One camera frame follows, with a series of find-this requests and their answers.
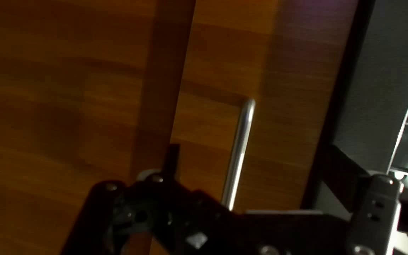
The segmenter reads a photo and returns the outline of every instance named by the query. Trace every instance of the dark wall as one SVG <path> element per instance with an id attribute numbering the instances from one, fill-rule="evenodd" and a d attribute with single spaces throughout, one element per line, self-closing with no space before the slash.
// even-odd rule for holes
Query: dark wall
<path id="1" fill-rule="evenodd" d="M 351 78 L 334 143 L 360 166 L 387 170 L 408 106 L 408 0 L 377 0 Z"/>

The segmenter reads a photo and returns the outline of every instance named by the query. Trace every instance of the metal rod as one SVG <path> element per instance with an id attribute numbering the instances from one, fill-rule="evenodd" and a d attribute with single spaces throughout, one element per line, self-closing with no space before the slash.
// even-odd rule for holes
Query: metal rod
<path id="1" fill-rule="evenodd" d="M 251 125 L 255 115 L 256 102 L 248 99 L 239 113 L 238 125 L 235 130 L 227 181 L 222 193 L 222 204 L 228 208 L 234 208 L 238 183 L 241 180 L 242 166 L 245 160 L 245 150 L 249 139 Z"/>

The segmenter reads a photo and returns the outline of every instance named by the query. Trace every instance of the wooden surface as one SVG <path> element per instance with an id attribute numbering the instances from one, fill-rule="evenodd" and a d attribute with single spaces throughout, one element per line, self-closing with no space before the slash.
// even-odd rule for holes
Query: wooden surface
<path id="1" fill-rule="evenodd" d="M 180 180 L 219 198 L 248 96 L 236 208 L 297 207 L 354 4 L 1 0 L 0 253 L 58 253 L 89 187 L 159 167 L 170 140 Z"/>

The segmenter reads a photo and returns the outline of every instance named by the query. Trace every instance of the metal bolt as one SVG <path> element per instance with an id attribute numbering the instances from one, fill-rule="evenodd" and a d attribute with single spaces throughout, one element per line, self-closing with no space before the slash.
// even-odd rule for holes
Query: metal bolt
<path id="1" fill-rule="evenodd" d="M 154 183 L 163 183 L 164 178 L 163 178 L 163 176 L 160 176 L 160 174 L 153 174 L 153 176 L 151 176 L 151 181 L 154 181 Z"/>
<path id="2" fill-rule="evenodd" d="M 354 255 L 375 255 L 375 252 L 364 245 L 355 245 L 354 246 Z"/>
<path id="3" fill-rule="evenodd" d="M 272 245 L 263 245 L 259 249 L 259 255 L 279 255 L 278 249 Z"/>
<path id="4" fill-rule="evenodd" d="M 105 187 L 108 191 L 115 191 L 117 190 L 117 185 L 113 184 L 113 183 L 106 183 L 106 187 Z"/>

